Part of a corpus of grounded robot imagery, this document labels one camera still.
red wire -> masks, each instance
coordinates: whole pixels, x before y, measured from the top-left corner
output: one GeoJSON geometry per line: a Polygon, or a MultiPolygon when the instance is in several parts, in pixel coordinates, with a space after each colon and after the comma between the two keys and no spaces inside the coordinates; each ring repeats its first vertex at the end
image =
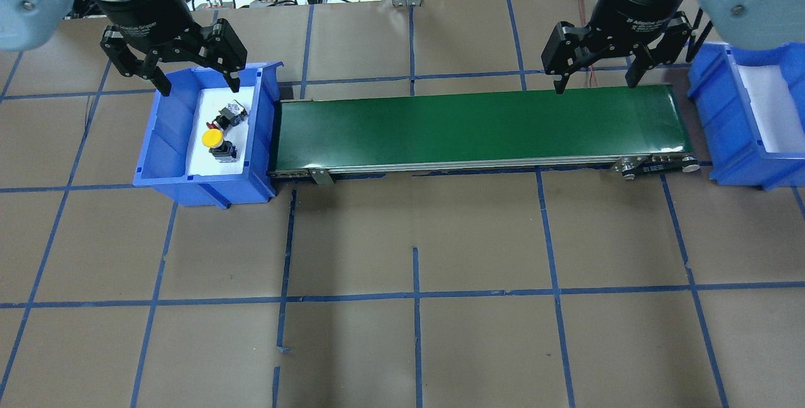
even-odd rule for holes
{"type": "MultiPolygon", "coordinates": [[[[579,18],[581,19],[582,27],[587,25],[587,9],[584,7],[584,0],[579,0],[579,18]]],[[[596,77],[595,67],[590,66],[590,84],[598,87],[598,77],[596,77]]]]}

blue tape line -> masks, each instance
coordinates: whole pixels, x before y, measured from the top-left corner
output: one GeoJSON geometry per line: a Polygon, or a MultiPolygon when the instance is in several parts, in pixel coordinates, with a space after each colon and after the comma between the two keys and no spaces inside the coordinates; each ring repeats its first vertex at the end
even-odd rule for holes
{"type": "Polygon", "coordinates": [[[791,187],[791,191],[794,193],[794,199],[797,199],[799,210],[802,211],[802,218],[805,219],[805,202],[802,201],[802,195],[799,193],[799,188],[791,187]]]}
{"type": "Polygon", "coordinates": [[[158,306],[218,306],[223,304],[273,304],[282,302],[279,296],[259,297],[202,297],[202,299],[160,299],[158,306]]]}
{"type": "Polygon", "coordinates": [[[60,94],[28,94],[25,96],[8,96],[8,101],[24,101],[24,99],[58,99],[65,97],[89,97],[97,95],[96,92],[66,92],[60,94]]]}
{"type": "Polygon", "coordinates": [[[696,290],[755,290],[755,289],[801,289],[805,281],[783,282],[733,282],[722,284],[696,284],[696,290]]]}
{"type": "Polygon", "coordinates": [[[514,33],[514,49],[517,50],[517,67],[520,69],[520,86],[524,91],[527,91],[526,69],[523,67],[523,50],[520,48],[520,35],[517,32],[517,20],[514,18],[514,7],[511,5],[511,0],[506,0],[506,6],[509,8],[509,20],[511,21],[512,33],[514,33]]]}
{"type": "Polygon", "coordinates": [[[6,385],[8,384],[8,378],[11,376],[11,368],[14,367],[14,360],[17,357],[17,351],[19,350],[19,344],[23,340],[23,333],[25,333],[25,327],[28,325],[28,316],[31,314],[31,309],[33,308],[34,298],[36,297],[36,293],[38,288],[40,287],[40,282],[42,282],[42,275],[45,271],[45,265],[48,263],[48,257],[50,256],[51,248],[53,247],[53,241],[55,239],[55,233],[58,230],[58,222],[61,221],[61,216],[64,213],[64,205],[67,203],[68,191],[64,191],[63,195],[61,196],[61,203],[58,205],[57,215],[55,215],[55,219],[53,220],[53,226],[51,227],[51,233],[48,236],[48,243],[45,245],[45,250],[42,256],[42,260],[40,262],[40,268],[36,271],[36,277],[34,278],[34,285],[31,288],[31,293],[28,296],[28,302],[25,305],[25,311],[23,313],[22,321],[19,324],[19,328],[17,330],[17,337],[14,339],[14,345],[11,348],[11,354],[9,354],[8,362],[6,363],[6,371],[3,373],[3,379],[0,380],[0,402],[3,400],[3,394],[6,393],[6,385]]]}
{"type": "Polygon", "coordinates": [[[310,4],[308,10],[308,29],[305,31],[304,36],[304,59],[302,60],[302,82],[299,88],[299,97],[305,98],[305,93],[308,90],[308,65],[310,64],[310,38],[313,34],[313,10],[315,4],[310,4]]]}
{"type": "Polygon", "coordinates": [[[67,187],[0,188],[0,193],[42,193],[64,190],[67,190],[67,187]]]}
{"type": "Polygon", "coordinates": [[[567,386],[567,402],[570,408],[575,408],[575,395],[573,394],[573,380],[570,373],[570,357],[567,354],[567,337],[564,333],[564,317],[562,314],[561,290],[558,285],[556,261],[554,259],[553,241],[551,239],[551,224],[548,222],[547,204],[545,202],[545,189],[541,168],[535,170],[537,175],[537,191],[540,196],[540,212],[543,217],[543,232],[545,233],[545,246],[548,253],[548,267],[551,270],[551,287],[554,295],[554,308],[556,310],[556,326],[558,328],[558,345],[562,352],[562,366],[564,367],[564,382],[567,386]]]}
{"type": "Polygon", "coordinates": [[[412,299],[411,292],[388,292],[380,294],[302,295],[285,297],[286,302],[342,302],[373,301],[377,299],[412,299]]]}
{"type": "Polygon", "coordinates": [[[112,185],[78,185],[77,187],[70,187],[71,191],[94,191],[94,190],[129,190],[140,189],[132,184],[112,184],[112,185]]]}
{"type": "MultiPolygon", "coordinates": [[[[696,284],[696,290],[764,290],[764,289],[802,289],[805,281],[782,282],[728,282],[717,284],[696,284]]],[[[690,285],[636,285],[635,287],[573,287],[560,289],[561,294],[636,294],[655,292],[684,292],[690,290],[690,285]]],[[[553,289],[517,289],[517,290],[447,290],[447,291],[420,291],[414,292],[386,292],[378,294],[344,294],[344,295],[313,295],[290,296],[283,299],[281,296],[263,297],[210,297],[209,299],[160,299],[158,306],[209,306],[227,304],[274,304],[285,302],[350,302],[373,301],[382,299],[437,299],[438,297],[506,297],[506,296],[549,296],[553,289]]],[[[150,300],[106,300],[106,301],[64,301],[64,302],[34,302],[32,309],[41,308],[73,308],[73,307],[131,307],[150,306],[150,300]]],[[[0,302],[0,309],[23,309],[26,302],[0,302]]]]}
{"type": "Polygon", "coordinates": [[[279,321],[277,322],[277,348],[280,353],[288,353],[282,343],[285,340],[285,309],[287,308],[288,281],[291,278],[291,252],[294,244],[294,218],[296,218],[296,190],[291,192],[291,207],[288,211],[288,234],[285,238],[285,263],[282,266],[282,301],[279,303],[279,321]]]}
{"type": "Polygon", "coordinates": [[[544,296],[553,295],[553,289],[521,290],[451,290],[440,292],[421,292],[419,297],[498,297],[498,296],[544,296]]]}
{"type": "MultiPolygon", "coordinates": [[[[15,66],[18,65],[18,62],[22,58],[22,53],[18,56],[17,62],[15,62],[15,66]]],[[[69,194],[69,187],[72,185],[72,180],[75,179],[75,171],[78,169],[78,161],[81,160],[81,153],[84,151],[84,145],[87,142],[87,135],[89,134],[89,128],[92,125],[92,119],[95,115],[95,110],[97,109],[98,99],[99,96],[97,95],[98,92],[103,90],[103,86],[106,83],[106,77],[109,75],[109,68],[112,67],[112,61],[106,62],[106,69],[104,69],[103,77],[101,78],[101,84],[98,86],[98,90],[96,92],[95,101],[92,102],[92,108],[89,110],[89,116],[87,118],[87,126],[84,130],[84,135],[81,136],[81,143],[78,146],[78,150],[75,153],[75,160],[72,162],[72,169],[70,170],[70,177],[67,182],[67,188],[63,195],[61,196],[61,203],[58,205],[57,215],[53,220],[53,226],[51,228],[51,233],[48,236],[48,243],[45,245],[45,250],[42,255],[42,260],[40,261],[40,268],[36,271],[36,277],[34,278],[34,285],[31,288],[31,293],[28,296],[28,304],[25,307],[25,311],[23,313],[23,318],[20,321],[19,329],[17,330],[17,337],[14,339],[14,346],[11,348],[11,354],[9,354],[8,362],[6,363],[6,370],[3,373],[3,379],[0,380],[0,402],[3,400],[3,394],[6,393],[6,385],[8,384],[8,378],[11,374],[11,368],[14,367],[14,360],[17,357],[17,351],[19,350],[19,344],[23,340],[23,333],[25,333],[25,327],[28,324],[28,316],[31,314],[31,309],[33,308],[34,299],[36,297],[36,293],[38,288],[40,288],[40,282],[42,282],[42,276],[45,271],[45,265],[48,264],[48,257],[50,256],[50,251],[53,247],[53,241],[55,239],[55,233],[58,230],[58,223],[61,222],[61,216],[64,213],[64,206],[67,204],[67,198],[69,194]]]]}
{"type": "Polygon", "coordinates": [[[662,181],[662,190],[665,192],[666,204],[668,204],[668,212],[670,219],[674,225],[676,233],[676,241],[679,244],[679,253],[682,255],[682,262],[684,262],[685,272],[687,273],[687,282],[691,288],[693,296],[693,304],[696,307],[696,316],[699,317],[699,327],[702,330],[702,337],[704,337],[704,347],[707,349],[708,359],[710,359],[710,367],[713,370],[713,377],[716,380],[716,388],[718,390],[718,397],[721,399],[722,408],[728,408],[730,403],[727,401],[727,393],[724,389],[724,382],[721,380],[721,372],[718,370],[718,362],[716,361],[716,353],[713,351],[713,342],[710,340],[710,331],[707,328],[707,320],[704,318],[704,310],[702,309],[701,299],[699,299],[699,291],[697,290],[696,280],[693,277],[693,271],[688,265],[687,248],[685,241],[682,239],[682,228],[679,227],[679,217],[676,215],[676,208],[674,207],[674,200],[670,195],[670,188],[668,187],[668,180],[665,174],[660,174],[662,181]]]}
{"type": "Polygon", "coordinates": [[[28,188],[0,188],[0,193],[41,193],[48,191],[89,191],[89,190],[124,190],[139,189],[134,185],[78,185],[78,187],[28,187],[28,188]]]}
{"type": "Polygon", "coordinates": [[[512,76],[520,75],[521,72],[517,70],[507,71],[479,71],[475,73],[442,73],[439,75],[417,75],[415,79],[449,79],[449,78],[482,78],[491,76],[512,76]]]}
{"type": "Polygon", "coordinates": [[[411,73],[409,79],[411,81],[411,96],[416,96],[416,89],[414,84],[416,82],[416,55],[414,51],[414,6],[408,7],[408,51],[409,55],[409,68],[411,73]]]}
{"type": "Polygon", "coordinates": [[[655,292],[684,292],[690,285],[636,285],[636,287],[579,287],[561,289],[562,294],[644,294],[655,292]]]}
{"type": "Polygon", "coordinates": [[[274,367],[274,381],[271,383],[271,408],[277,408],[279,402],[279,365],[274,367]]]}
{"type": "Polygon", "coordinates": [[[422,396],[422,318],[419,313],[419,248],[414,246],[414,359],[416,368],[416,408],[423,407],[422,396]]]}
{"type": "Polygon", "coordinates": [[[137,361],[137,373],[135,374],[135,387],[131,391],[131,404],[130,408],[137,408],[137,398],[140,394],[140,383],[143,381],[143,369],[146,365],[146,355],[148,354],[148,343],[150,342],[150,333],[153,329],[153,316],[156,314],[156,307],[159,300],[159,289],[162,288],[162,278],[165,273],[165,256],[167,250],[170,248],[170,239],[173,237],[173,225],[176,222],[176,211],[179,209],[179,204],[173,202],[173,207],[170,208],[170,219],[167,220],[167,230],[165,231],[165,241],[162,247],[162,257],[159,259],[159,268],[156,272],[156,282],[153,283],[153,294],[150,299],[150,308],[148,309],[148,320],[146,322],[146,331],[143,335],[143,347],[140,348],[140,357],[137,361]]]}
{"type": "Polygon", "coordinates": [[[13,79],[14,74],[17,73],[17,68],[19,67],[20,61],[23,60],[23,53],[24,53],[23,51],[20,51],[20,53],[17,54],[17,59],[14,60],[14,65],[11,66],[11,71],[9,71],[8,73],[8,79],[6,79],[6,84],[3,86],[3,91],[0,92],[0,102],[2,102],[3,99],[8,98],[6,97],[6,94],[8,93],[8,88],[11,87],[11,79],[13,79]]]}
{"type": "Polygon", "coordinates": [[[54,307],[132,307],[149,305],[150,301],[146,299],[123,299],[107,301],[40,301],[34,302],[32,307],[42,309],[54,307]]]}
{"type": "Polygon", "coordinates": [[[153,94],[155,90],[153,89],[129,89],[123,91],[106,91],[103,92],[101,95],[104,96],[126,96],[129,94],[153,94]]]}
{"type": "Polygon", "coordinates": [[[378,76],[377,78],[322,79],[319,81],[308,81],[308,86],[311,86],[313,84],[352,84],[353,82],[401,81],[403,79],[408,79],[408,76],[378,76]]]}

blue plastic bin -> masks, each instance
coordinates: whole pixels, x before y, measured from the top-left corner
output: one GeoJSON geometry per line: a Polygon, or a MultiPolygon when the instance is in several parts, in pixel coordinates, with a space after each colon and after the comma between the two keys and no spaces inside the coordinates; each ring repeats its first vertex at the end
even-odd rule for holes
{"type": "Polygon", "coordinates": [[[277,68],[282,62],[248,64],[241,71],[241,86],[255,86],[249,114],[247,145],[242,150],[240,174],[199,176],[187,174],[187,144],[202,89],[227,87],[215,70],[194,67],[167,74],[173,83],[170,96],[156,93],[148,119],[143,148],[133,185],[151,187],[180,205],[215,205],[267,202],[274,196],[265,175],[274,126],[274,104],[279,100],[277,68]]]}
{"type": "Polygon", "coordinates": [[[690,70],[691,89],[713,158],[710,179],[721,185],[805,185],[805,153],[772,153],[763,145],[750,96],[737,66],[779,66],[805,128],[805,44],[749,51],[725,43],[702,46],[690,70]]]}

green conveyor belt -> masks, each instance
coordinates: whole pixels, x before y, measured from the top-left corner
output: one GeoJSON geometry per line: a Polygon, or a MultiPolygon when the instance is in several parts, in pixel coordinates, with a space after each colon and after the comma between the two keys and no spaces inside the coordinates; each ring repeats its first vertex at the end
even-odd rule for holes
{"type": "Polygon", "coordinates": [[[692,152],[670,86],[284,102],[273,139],[279,177],[692,152]]]}

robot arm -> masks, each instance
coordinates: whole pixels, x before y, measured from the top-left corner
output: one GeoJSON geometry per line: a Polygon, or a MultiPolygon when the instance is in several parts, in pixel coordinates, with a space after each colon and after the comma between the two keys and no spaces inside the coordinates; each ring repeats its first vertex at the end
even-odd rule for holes
{"type": "MultiPolygon", "coordinates": [[[[635,56],[626,73],[635,87],[647,70],[676,61],[693,29],[679,12],[683,0],[598,0],[583,28],[562,21],[541,54],[545,72],[562,93],[570,75],[602,58],[635,56]]],[[[699,0],[722,38],[762,50],[805,36],[805,0],[699,0]]]]}
{"type": "MultiPolygon", "coordinates": [[[[148,79],[164,96],[170,95],[170,81],[159,69],[159,62],[195,62],[211,67],[224,76],[233,92],[238,92],[238,73],[247,62],[247,50],[226,19],[201,27],[193,21],[184,0],[96,0],[113,25],[101,39],[106,52],[121,75],[148,79]],[[144,54],[138,58],[130,49],[144,54]]],[[[0,49],[26,50],[48,41],[58,19],[72,0],[3,1],[3,16],[11,25],[0,28],[0,49]]]]}

